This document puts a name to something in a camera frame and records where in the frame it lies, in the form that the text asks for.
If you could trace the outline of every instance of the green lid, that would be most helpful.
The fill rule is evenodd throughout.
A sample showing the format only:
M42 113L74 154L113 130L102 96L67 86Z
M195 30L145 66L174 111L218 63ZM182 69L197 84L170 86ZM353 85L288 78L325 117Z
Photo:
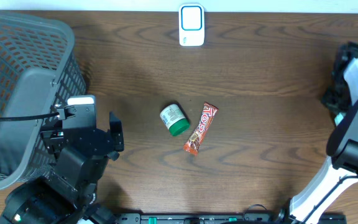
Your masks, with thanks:
M172 136L178 136L179 134L184 133L189 127L190 124L187 119L181 119L169 128L169 132Z

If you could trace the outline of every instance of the candy bar wrapper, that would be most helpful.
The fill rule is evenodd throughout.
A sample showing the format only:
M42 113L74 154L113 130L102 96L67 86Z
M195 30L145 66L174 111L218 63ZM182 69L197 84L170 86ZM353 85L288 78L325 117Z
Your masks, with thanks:
M217 107L205 102L203 113L201 114L200 123L198 124L197 128L193 131L193 134L190 136L189 140L187 140L183 149L186 152L190 152L197 156L198 148L200 147L201 143L204 141L205 134L211 125L214 116L218 112Z

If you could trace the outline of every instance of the wood grain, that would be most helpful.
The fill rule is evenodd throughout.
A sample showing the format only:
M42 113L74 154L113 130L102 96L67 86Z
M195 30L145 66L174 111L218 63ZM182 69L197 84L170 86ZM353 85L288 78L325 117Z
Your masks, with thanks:
M122 119L126 149L99 182L99 201L120 212L277 210L324 161L334 126L319 99L336 49L358 42L358 15L207 13L204 46L186 48L177 13L24 13L71 26L98 127L109 111ZM159 118L173 100L191 121L175 138ZM219 112L194 157L182 147L204 101ZM358 184L329 211L358 223Z

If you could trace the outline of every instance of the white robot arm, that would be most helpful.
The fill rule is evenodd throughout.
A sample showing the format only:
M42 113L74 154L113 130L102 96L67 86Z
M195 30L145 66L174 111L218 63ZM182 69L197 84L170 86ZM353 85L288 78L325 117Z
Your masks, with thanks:
M317 224L338 196L358 182L358 45L343 45L337 55L330 89L322 102L337 114L337 128L327 144L322 168L289 204L293 223Z

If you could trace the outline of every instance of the green light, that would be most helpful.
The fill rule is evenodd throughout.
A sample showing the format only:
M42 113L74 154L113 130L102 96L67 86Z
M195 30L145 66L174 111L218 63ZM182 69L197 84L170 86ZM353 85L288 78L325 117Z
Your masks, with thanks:
M157 224L157 218L150 217L149 218L149 224Z
M19 214L16 214L14 217L15 221L20 222L22 220L22 218L20 217Z

